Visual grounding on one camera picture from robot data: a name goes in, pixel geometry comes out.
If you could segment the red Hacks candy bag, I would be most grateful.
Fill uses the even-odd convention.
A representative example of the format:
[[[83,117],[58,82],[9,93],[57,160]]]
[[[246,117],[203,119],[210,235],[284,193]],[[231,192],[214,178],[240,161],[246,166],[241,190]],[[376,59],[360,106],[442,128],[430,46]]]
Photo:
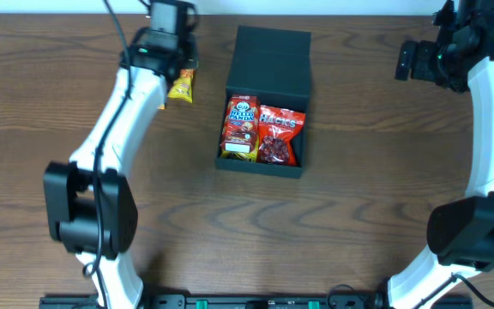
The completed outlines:
[[[273,106],[260,106],[257,161],[296,166],[292,139],[304,127],[305,114]]]

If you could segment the dark green gift box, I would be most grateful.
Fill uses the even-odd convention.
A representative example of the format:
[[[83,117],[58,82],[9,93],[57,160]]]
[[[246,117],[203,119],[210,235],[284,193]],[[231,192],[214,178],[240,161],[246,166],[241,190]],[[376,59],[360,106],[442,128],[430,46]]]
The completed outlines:
[[[256,96],[263,105],[301,112],[308,120],[312,85],[310,40],[310,32],[238,26],[220,131],[233,94]],[[305,124],[292,139],[295,167],[223,158],[220,145],[214,164],[221,170],[299,179],[304,171],[307,141]]]

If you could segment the red Hello Panda box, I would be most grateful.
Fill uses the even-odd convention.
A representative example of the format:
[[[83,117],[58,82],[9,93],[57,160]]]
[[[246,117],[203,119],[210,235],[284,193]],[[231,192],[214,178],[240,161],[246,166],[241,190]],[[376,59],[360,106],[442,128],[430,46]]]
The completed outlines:
[[[223,151],[251,153],[258,141],[260,103],[256,96],[233,95],[227,105],[220,147]]]

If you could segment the yellow orange snack packet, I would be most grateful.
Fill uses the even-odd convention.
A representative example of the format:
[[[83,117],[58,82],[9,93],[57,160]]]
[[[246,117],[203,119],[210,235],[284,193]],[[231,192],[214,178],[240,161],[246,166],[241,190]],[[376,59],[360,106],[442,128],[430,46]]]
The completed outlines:
[[[189,104],[193,103],[193,79],[194,69],[183,69],[179,78],[173,83],[167,98],[172,100],[182,100]]]

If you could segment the yellow candy bag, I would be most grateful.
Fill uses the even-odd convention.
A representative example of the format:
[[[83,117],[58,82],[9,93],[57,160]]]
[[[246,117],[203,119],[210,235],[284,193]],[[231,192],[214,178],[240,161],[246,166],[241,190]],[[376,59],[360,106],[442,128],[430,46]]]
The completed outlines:
[[[239,161],[249,161],[256,162],[257,159],[257,150],[254,149],[249,153],[244,152],[234,152],[234,151],[225,151],[221,152],[220,158],[228,159],[228,160],[239,160]]]

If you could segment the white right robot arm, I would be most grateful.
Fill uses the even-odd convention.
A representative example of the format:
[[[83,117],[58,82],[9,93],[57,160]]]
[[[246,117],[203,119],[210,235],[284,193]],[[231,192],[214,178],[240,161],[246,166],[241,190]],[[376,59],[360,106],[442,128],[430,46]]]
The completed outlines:
[[[432,211],[424,250],[384,283],[376,308],[465,308],[470,300],[447,292],[494,269],[494,0],[448,0],[433,24],[435,40],[402,44],[395,76],[470,94],[470,177],[461,200]]]

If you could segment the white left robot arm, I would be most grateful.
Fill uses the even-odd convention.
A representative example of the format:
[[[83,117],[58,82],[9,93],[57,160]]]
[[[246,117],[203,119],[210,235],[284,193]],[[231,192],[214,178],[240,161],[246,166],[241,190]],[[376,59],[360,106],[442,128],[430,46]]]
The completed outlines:
[[[193,32],[199,15],[187,1],[153,0],[145,6],[150,24],[131,41],[116,27],[123,50],[96,124],[68,162],[50,162],[43,175],[50,236],[77,257],[97,293],[46,295],[39,301],[42,308],[155,305],[130,253],[138,211],[128,177],[170,87],[181,70],[198,65]]]

